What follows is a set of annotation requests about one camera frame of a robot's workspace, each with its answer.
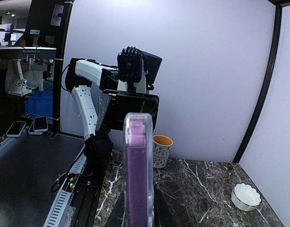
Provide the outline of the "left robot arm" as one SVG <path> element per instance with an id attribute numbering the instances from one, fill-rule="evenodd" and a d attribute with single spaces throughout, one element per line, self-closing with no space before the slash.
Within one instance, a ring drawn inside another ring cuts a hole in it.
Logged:
<path id="1" fill-rule="evenodd" d="M 111 130 L 122 131 L 128 113 L 149 114 L 157 122 L 159 96 L 154 90 L 162 58 L 128 46 L 117 55 L 117 65 L 72 58 L 65 77 L 82 123 L 89 170 L 100 168 L 113 149 Z"/>

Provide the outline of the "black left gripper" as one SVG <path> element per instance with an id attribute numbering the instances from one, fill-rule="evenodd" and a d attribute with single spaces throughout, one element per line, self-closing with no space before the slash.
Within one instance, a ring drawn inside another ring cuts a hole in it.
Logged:
<path id="1" fill-rule="evenodd" d="M 97 131 L 106 128 L 123 130 L 128 113 L 150 114 L 153 127 L 156 127 L 159 96 L 124 91 L 103 91 L 99 95 Z"/>

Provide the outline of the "phone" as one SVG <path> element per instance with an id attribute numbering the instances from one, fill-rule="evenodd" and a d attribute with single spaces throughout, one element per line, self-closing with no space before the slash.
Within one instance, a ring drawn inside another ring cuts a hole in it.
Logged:
<path id="1" fill-rule="evenodd" d="M 154 226 L 152 117 L 128 113 L 124 120 L 124 223 L 126 227 Z"/>

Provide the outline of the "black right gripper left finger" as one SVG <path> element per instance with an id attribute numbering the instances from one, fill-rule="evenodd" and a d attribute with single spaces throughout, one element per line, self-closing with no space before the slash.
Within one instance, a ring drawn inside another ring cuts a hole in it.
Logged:
<path id="1" fill-rule="evenodd" d="M 119 196 L 111 215 L 106 223 L 107 227 L 123 227 L 124 226 L 124 194 Z"/>

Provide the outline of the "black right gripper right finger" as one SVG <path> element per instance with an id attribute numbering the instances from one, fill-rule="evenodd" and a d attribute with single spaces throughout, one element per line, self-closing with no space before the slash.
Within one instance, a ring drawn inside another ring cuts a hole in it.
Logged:
<path id="1" fill-rule="evenodd" d="M 179 227 L 174 213 L 167 201 L 168 195 L 157 186 L 154 186 L 154 226 Z"/>

